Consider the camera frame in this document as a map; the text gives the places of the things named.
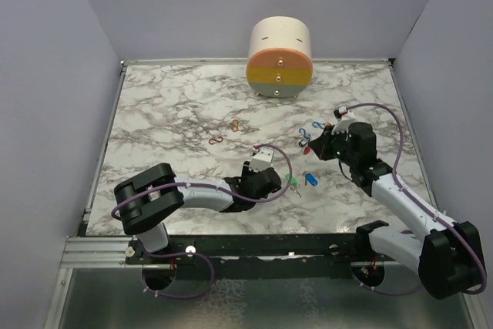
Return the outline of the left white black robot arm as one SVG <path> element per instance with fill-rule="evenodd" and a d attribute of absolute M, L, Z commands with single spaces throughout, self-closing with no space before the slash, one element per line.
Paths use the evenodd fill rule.
<path fill-rule="evenodd" d="M 120 183 L 113 190 L 125 235 L 135 236 L 153 263 L 162 263 L 170 252 L 163 221 L 180 208 L 239 213 L 252 209 L 281 190 L 282 181 L 272 167 L 255 172 L 243 163 L 240 176 L 211 181 L 177 176 L 168 163 L 160 163 Z"/>

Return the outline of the blue tag key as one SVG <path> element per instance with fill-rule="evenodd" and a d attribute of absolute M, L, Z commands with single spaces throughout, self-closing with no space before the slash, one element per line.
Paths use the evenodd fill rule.
<path fill-rule="evenodd" d="M 318 182 L 315 176 L 310 173 L 310 172 L 305 172 L 304 173 L 304 184 L 308 185 L 310 184 L 311 186 L 317 186 Z"/>

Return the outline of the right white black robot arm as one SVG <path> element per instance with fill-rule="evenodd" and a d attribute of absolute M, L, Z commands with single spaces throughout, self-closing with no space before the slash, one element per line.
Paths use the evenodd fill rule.
<path fill-rule="evenodd" d="M 348 166 L 351 181 L 390 209 L 410 230 L 406 235 L 378 220 L 357 228 L 354 252 L 362 260 L 383 254 L 415 272 L 436 299 L 480 294 L 487 274 L 477 228 L 458 223 L 410 191 L 377 155 L 377 137 L 368 123 L 350 124 L 345 133 L 326 126 L 308 146 L 323 161 Z"/>

